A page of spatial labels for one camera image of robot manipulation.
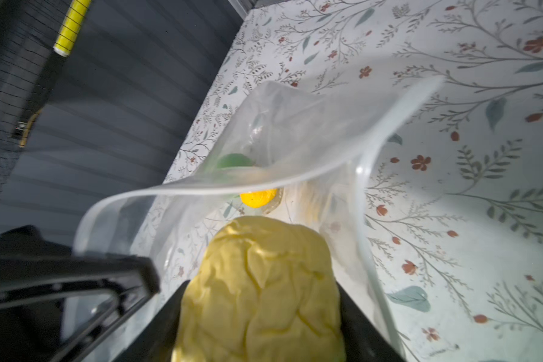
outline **green lime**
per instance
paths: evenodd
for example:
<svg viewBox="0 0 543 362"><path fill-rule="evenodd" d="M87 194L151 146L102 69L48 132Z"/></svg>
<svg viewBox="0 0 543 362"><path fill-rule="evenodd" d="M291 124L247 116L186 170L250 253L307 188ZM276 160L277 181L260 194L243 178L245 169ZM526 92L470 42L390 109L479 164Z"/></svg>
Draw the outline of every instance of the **green lime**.
<svg viewBox="0 0 543 362"><path fill-rule="evenodd" d="M229 154L221 157L217 161L218 169L226 169L228 167L247 167L253 166L253 161L246 155Z"/></svg>

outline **transparent plastic bag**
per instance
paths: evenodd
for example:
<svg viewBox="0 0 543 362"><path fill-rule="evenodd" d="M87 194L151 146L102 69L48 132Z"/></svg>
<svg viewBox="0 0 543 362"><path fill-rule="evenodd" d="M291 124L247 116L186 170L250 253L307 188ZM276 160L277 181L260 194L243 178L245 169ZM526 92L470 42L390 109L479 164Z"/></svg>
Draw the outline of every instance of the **transparent plastic bag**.
<svg viewBox="0 0 543 362"><path fill-rule="evenodd" d="M328 96L262 83L244 100L192 176L94 205L80 222L73 252L150 257L162 291L90 357L111 360L151 321L176 289L166 281L172 277L170 261L189 242L196 225L212 213L225 216L231 207L237 210L239 193L274 188L281 190L281 202L264 212L266 216L323 235L338 282L392 347L402 351L365 242L363 188L383 144L441 82L423 79L404 94L348 88ZM257 167L219 168L218 160L229 154L243 154ZM250 213L248 207L242 209ZM92 300L67 302L63 335L88 320L92 308Z"/></svg>

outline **floral tablecloth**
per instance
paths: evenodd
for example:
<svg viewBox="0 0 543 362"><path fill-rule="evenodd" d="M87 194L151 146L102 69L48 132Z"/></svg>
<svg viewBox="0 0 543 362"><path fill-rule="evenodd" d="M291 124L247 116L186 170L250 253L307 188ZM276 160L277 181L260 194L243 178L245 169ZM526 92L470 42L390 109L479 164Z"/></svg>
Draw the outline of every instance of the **floral tablecloth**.
<svg viewBox="0 0 543 362"><path fill-rule="evenodd" d="M446 84L391 137L365 189L365 242L406 357L543 361L543 0L254 9L165 182L195 170L263 81L385 91L428 75ZM166 295L240 213L225 208L190 233L170 256ZM153 218L142 230L152 238Z"/></svg>

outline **wrinkled yellow object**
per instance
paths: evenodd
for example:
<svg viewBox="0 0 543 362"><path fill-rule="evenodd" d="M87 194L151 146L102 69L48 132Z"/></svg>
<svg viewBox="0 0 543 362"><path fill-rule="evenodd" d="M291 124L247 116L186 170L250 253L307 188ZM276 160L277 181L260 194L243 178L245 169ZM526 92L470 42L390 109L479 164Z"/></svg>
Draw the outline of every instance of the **wrinkled yellow object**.
<svg viewBox="0 0 543 362"><path fill-rule="evenodd" d="M256 191L256 192L245 192L240 194L241 201L249 207L258 208L266 206L270 201L275 198L277 189L265 190L265 191Z"/></svg>
<svg viewBox="0 0 543 362"><path fill-rule="evenodd" d="M339 306L317 232L240 217L215 235L185 290L172 361L344 361Z"/></svg>

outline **black wire mesh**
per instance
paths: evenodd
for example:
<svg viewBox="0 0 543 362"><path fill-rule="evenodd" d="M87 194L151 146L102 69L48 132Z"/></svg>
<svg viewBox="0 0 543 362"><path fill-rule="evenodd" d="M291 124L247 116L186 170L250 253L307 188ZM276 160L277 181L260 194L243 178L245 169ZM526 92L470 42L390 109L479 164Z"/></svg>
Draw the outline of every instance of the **black wire mesh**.
<svg viewBox="0 0 543 362"><path fill-rule="evenodd" d="M20 155L16 127L40 110L54 85L52 46L70 3L0 0L0 191Z"/></svg>

